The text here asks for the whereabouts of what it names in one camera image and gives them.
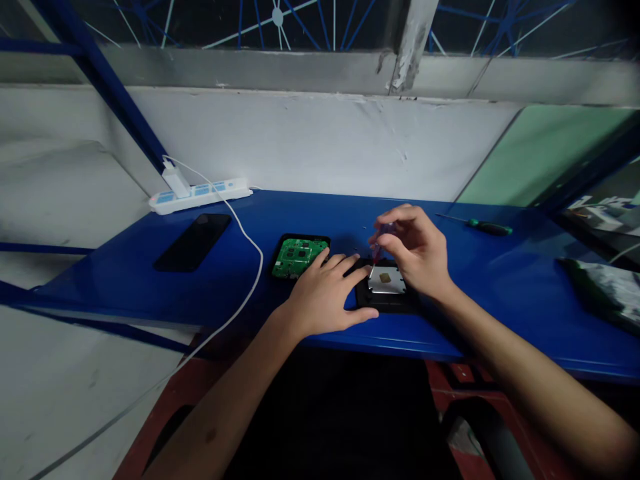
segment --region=blue metal shelf frame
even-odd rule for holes
[[[120,82],[100,48],[94,42],[88,27],[78,17],[68,0],[31,1],[56,33],[61,43],[0,38],[0,51],[71,56],[102,96],[106,104],[114,112],[118,120],[125,126],[154,168],[161,173],[163,170],[162,156],[166,154],[166,150],[160,143],[160,140],[155,136],[140,110],[138,110],[135,102],[128,94],[122,82]],[[567,0],[566,4],[572,3],[572,1],[573,0]],[[433,39],[429,38],[429,44],[432,45],[432,43]],[[553,217],[566,207],[569,202],[584,194],[584,192],[616,172],[616,170],[627,165],[639,155],[640,123],[622,135],[610,149],[592,161],[588,167],[584,168],[578,175],[567,182],[561,189],[558,189],[554,195],[542,202],[537,208],[542,210],[547,216]],[[0,251],[88,255],[93,250],[80,247],[0,243]],[[0,304],[16,307],[15,305],[21,300],[32,298],[38,300],[35,298],[33,289],[30,291],[0,281]],[[64,301],[60,301],[59,303],[61,309],[70,307],[70,305]],[[120,335],[183,353],[188,353],[191,350],[186,345],[148,333],[130,325],[62,317],[30,309],[22,310],[73,325],[99,329],[114,335]]]
[[[158,173],[162,173],[162,155],[166,150],[93,41],[85,23],[67,0],[31,1],[62,43],[2,38],[0,50],[70,55]]]
[[[155,136],[140,110],[138,110],[135,102],[122,82],[120,82],[109,62],[100,51],[100,48],[94,42],[91,32],[84,22],[82,22],[76,12],[74,12],[67,0],[32,0],[32,3],[58,36],[61,43],[0,38],[0,50],[71,56],[100,96],[102,96],[109,108],[111,108],[118,120],[120,120],[127,129],[154,168],[158,173],[161,173],[164,168],[162,155],[166,154],[166,150],[160,143],[160,140]],[[0,251],[88,255],[93,249],[58,247],[54,245],[0,243]],[[2,305],[16,308],[14,306],[16,301],[32,296],[34,296],[33,291],[0,281],[0,304]],[[155,335],[131,325],[69,318],[35,310],[18,309],[71,325],[98,329],[106,333],[119,335],[181,353],[190,353],[192,351],[192,348],[188,345],[166,339],[160,335]]]

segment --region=white power strip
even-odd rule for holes
[[[208,183],[191,187],[189,195],[178,198],[172,190],[157,193],[149,200],[151,211],[158,215],[166,215],[178,210],[199,207],[209,203],[248,197],[253,194],[249,190],[246,178],[224,180],[213,183],[215,190]]]

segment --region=smartphone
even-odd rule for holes
[[[187,273],[196,270],[230,222],[230,215],[203,213],[160,255],[153,268]]]

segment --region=window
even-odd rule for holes
[[[429,55],[639,58],[633,8],[611,0],[441,0]]]
[[[96,40],[194,49],[390,49],[394,0],[74,0]]]

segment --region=cable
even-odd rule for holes
[[[198,353],[200,350],[202,350],[202,348],[208,344],[208,342],[211,341],[212,338],[214,338],[218,333],[222,332],[222,330],[224,330],[232,321],[234,318],[236,318],[238,316],[238,314],[242,311],[242,309],[245,307],[245,305],[247,304],[247,302],[249,301],[249,299],[251,298],[253,291],[255,290],[256,286],[258,285],[258,281],[260,280],[260,274],[262,274],[262,265],[264,262],[264,255],[262,254],[262,250],[260,250],[260,247],[258,247],[255,242],[250,238],[250,236],[247,235],[247,232],[245,232],[245,229],[242,227],[242,223],[240,222],[240,219],[238,218],[238,215],[236,215],[235,210],[232,208],[232,206],[230,206],[229,202],[227,202],[222,195],[220,195],[220,192],[218,191],[218,189],[215,187],[215,185],[213,184],[213,182],[211,180],[209,180],[208,178],[206,178],[202,173],[192,169],[190,166],[185,165],[184,163],[182,163],[180,160],[176,160],[174,158],[169,157],[168,155],[163,155],[162,156],[163,159],[168,159],[174,162],[179,163],[180,165],[182,165],[183,167],[191,170],[192,172],[200,175],[202,178],[204,178],[204,180],[207,181],[208,184],[211,185],[211,187],[216,191],[216,193],[218,194],[218,196],[220,197],[220,199],[225,203],[226,206],[228,206],[229,210],[231,210],[231,213],[233,214],[233,216],[235,217],[235,220],[238,222],[238,226],[240,227],[240,231],[242,232],[242,234],[245,236],[245,238],[247,240],[249,240],[249,242],[255,247],[256,250],[258,250],[258,253],[260,254],[260,265],[258,266],[258,273],[255,276],[255,280],[253,282],[253,286],[251,287],[251,290],[249,290],[249,293],[247,294],[247,296],[245,297],[244,301],[242,302],[242,304],[240,304],[240,307],[238,307],[238,310],[235,311],[235,313],[229,318],[229,320],[227,320],[226,322],[224,322],[222,324],[222,326],[220,326],[218,328],[218,330],[214,331],[212,334],[210,334],[210,336],[208,336],[206,338],[206,340],[204,340],[204,342],[202,342],[200,345],[198,345],[196,347],[196,349],[194,351],[192,351],[187,358],[185,358],[182,363],[178,364],[178,366],[172,371],[170,372],[166,377],[162,378],[162,380],[160,380],[159,382],[157,382],[154,386],[152,386],[150,389],[146,390],[146,392],[144,392],[142,395],[140,395],[136,400],[134,400],[134,402],[132,402],[132,404],[130,404],[127,408],[125,408],[124,410],[122,410],[120,413],[118,413],[114,418],[112,418],[111,420],[109,420],[108,422],[106,422],[102,427],[100,427],[98,430],[96,430],[96,432],[94,432],[92,435],[88,436],[85,440],[83,440],[82,442],[80,442],[76,447],[72,448],[71,450],[69,450],[68,452],[66,452],[66,454],[62,455],[62,457],[58,458],[58,460],[52,462],[50,465],[48,465],[47,467],[45,467],[44,469],[40,470],[40,472],[36,473],[34,476],[32,476],[29,480],[40,480],[42,478],[44,478],[44,476],[50,474],[50,472],[54,471],[56,468],[58,468],[60,465],[62,465],[64,462],[66,462],[67,460],[69,460],[72,456],[74,456],[76,453],[80,452],[80,450],[84,449],[88,444],[90,444],[91,442],[93,442],[94,440],[96,440],[96,438],[98,438],[100,435],[102,435],[104,432],[106,432],[109,428],[111,428],[112,425],[114,425],[116,422],[118,422],[118,420],[120,420],[122,417],[124,417],[126,414],[128,414],[131,410],[133,410],[134,408],[136,408],[140,402],[142,402],[142,400],[153,390],[156,390],[156,388],[162,386],[164,383],[168,382],[168,380],[174,376],[176,373],[178,373],[182,367],[184,367],[186,365],[186,363],[191,360],[193,358],[193,356]]]
[[[640,247],[640,242],[636,243],[634,246],[629,247],[626,250],[622,250],[622,252],[618,253],[614,258],[612,258],[611,260],[609,260],[609,264],[611,265],[613,262],[615,262],[616,260],[618,260],[618,258],[628,254],[631,250],[633,250],[636,247]]]

